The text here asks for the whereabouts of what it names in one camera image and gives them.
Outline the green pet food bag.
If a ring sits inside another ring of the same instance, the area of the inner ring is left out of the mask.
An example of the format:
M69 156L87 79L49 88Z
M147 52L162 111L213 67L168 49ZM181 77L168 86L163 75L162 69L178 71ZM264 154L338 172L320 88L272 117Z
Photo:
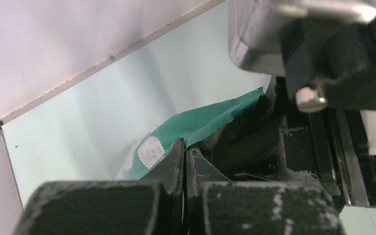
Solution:
M169 155L176 139L183 140L183 149L206 139L244 114L263 95L264 89L260 87L234 99L172 116L132 144L117 179L142 178Z

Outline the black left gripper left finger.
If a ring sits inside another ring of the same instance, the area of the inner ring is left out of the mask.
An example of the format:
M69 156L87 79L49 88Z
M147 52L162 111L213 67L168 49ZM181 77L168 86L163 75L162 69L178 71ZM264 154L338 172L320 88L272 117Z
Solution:
M178 138L139 180L46 182L29 199L14 234L183 235L184 162Z

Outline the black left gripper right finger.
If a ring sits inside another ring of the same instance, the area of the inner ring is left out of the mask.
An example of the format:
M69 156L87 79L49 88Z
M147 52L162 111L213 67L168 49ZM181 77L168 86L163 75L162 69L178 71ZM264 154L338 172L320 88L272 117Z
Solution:
M342 235L331 197L310 182L230 181L195 147L185 154L190 235Z

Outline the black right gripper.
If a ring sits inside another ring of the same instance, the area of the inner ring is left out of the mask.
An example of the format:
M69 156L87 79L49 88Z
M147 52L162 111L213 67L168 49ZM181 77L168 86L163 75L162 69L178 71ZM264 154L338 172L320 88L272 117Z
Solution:
M376 161L369 154L361 113L301 113L289 100L282 77L272 78L272 91L274 96L261 96L197 143L205 159L234 181L274 181L274 155L281 142L280 159L293 180L306 170L336 207L376 208Z

